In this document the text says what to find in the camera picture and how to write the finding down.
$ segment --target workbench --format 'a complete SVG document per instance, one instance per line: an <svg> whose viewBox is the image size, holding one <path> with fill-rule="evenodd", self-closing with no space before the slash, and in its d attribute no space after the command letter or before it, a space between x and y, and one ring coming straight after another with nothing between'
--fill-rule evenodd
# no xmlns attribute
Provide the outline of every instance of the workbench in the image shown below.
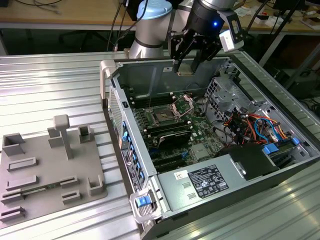
<svg viewBox="0 0 320 240"><path fill-rule="evenodd" d="M236 56L318 139L320 121L245 52ZM128 200L100 102L99 64L122 59L118 53L4 56L0 59L0 142L19 132L23 138L47 134L52 117L68 114L70 128L88 124L94 131L108 196L0 230L0 240L138 240L139 229ZM248 81L242 74L242 81ZM255 99L259 92L243 84ZM210 214L159 240L319 239L320 163L279 186Z"/></svg>
<svg viewBox="0 0 320 240"><path fill-rule="evenodd" d="M246 5L259 6L257 0L249 0ZM61 15L40 9L35 6L21 4L11 0L8 7L0 7L0 29L63 29L63 30L110 30L113 18L118 7L118 0L63 0L56 4ZM265 6L265 11L272 15L275 11L269 6ZM115 21L115 30L119 29L121 19L124 15L124 7L121 7L119 15ZM239 17L241 26L245 29L252 16ZM277 36L268 51L259 62L262 66L267 62L274 50L280 44L285 35L320 35L320 31L300 22L298 16L292 17L292 22L288 23ZM122 29L125 30L133 24L128 14L125 15ZM251 34L270 34L272 27L265 24L253 23ZM0 36L0 56L6 55L6 50Z"/></svg>

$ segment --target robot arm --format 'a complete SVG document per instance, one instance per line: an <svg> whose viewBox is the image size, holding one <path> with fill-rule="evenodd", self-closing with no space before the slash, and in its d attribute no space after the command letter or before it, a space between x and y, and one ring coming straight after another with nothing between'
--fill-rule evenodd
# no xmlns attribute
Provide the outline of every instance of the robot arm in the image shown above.
<svg viewBox="0 0 320 240"><path fill-rule="evenodd" d="M195 72L199 64L211 60L221 49L230 52L243 46L243 35L237 14L230 10L235 0L195 0L181 32L168 32L168 50L178 71L191 50L198 50L191 65ZM229 30L220 34L226 22Z"/></svg>
<svg viewBox="0 0 320 240"><path fill-rule="evenodd" d="M148 7L151 8L153 2L149 1ZM178 72L182 60L191 50L198 50L191 65L191 70L195 72L201 62L211 60L222 47L225 52L231 52L243 46L239 18L231 10L235 1L185 0L176 12L152 19L142 18L137 24L129 57L160 57L162 43L167 39L175 72ZM220 34L225 22L229 30Z"/></svg>

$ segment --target wooden table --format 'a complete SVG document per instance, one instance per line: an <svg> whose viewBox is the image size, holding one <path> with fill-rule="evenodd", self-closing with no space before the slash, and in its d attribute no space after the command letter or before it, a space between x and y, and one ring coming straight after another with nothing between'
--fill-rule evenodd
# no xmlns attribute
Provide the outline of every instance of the wooden table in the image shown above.
<svg viewBox="0 0 320 240"><path fill-rule="evenodd" d="M257 0L248 0L246 4L250 7L260 5ZM110 30L118 7L118 0L63 0L56 5L61 14L11 0L8 7L0 8L0 29ZM266 6L265 11L272 15L275 10ZM115 22L115 30L119 29L123 15L124 8L121 7ZM250 15L239 17L241 26L244 29L248 26L251 18L252 16ZM301 17L293 16L292 18L293 21L283 28L270 49L265 53L265 56L260 61L261 65L264 65L285 35L320 35L320 31L315 31L301 23ZM122 29L127 29L132 23L133 21L126 14ZM269 34L270 31L271 27L265 24L256 24L255 22L250 29L252 34ZM4 55L5 49L2 47L1 42L0 37L0 55Z"/></svg>

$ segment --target circuit board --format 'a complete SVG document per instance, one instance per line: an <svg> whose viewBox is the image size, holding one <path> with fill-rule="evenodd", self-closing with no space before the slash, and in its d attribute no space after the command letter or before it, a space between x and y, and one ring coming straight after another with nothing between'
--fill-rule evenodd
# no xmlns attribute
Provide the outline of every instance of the circuit board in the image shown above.
<svg viewBox="0 0 320 240"><path fill-rule="evenodd" d="M173 104L132 109L152 162L161 173L211 159L224 147L211 123L204 117L201 106L189 97L186 98L188 101L183 95L178 97L181 100ZM187 130L191 133L186 142L174 147L160 149L154 138L143 134L146 128L178 123L188 123Z"/></svg>

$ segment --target power supply label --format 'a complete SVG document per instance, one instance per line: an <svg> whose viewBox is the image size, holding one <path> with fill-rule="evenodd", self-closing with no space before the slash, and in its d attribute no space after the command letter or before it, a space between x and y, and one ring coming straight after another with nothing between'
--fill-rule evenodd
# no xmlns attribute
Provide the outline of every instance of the power supply label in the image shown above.
<svg viewBox="0 0 320 240"><path fill-rule="evenodd" d="M202 199L229 188L216 165L189 172L188 175Z"/></svg>

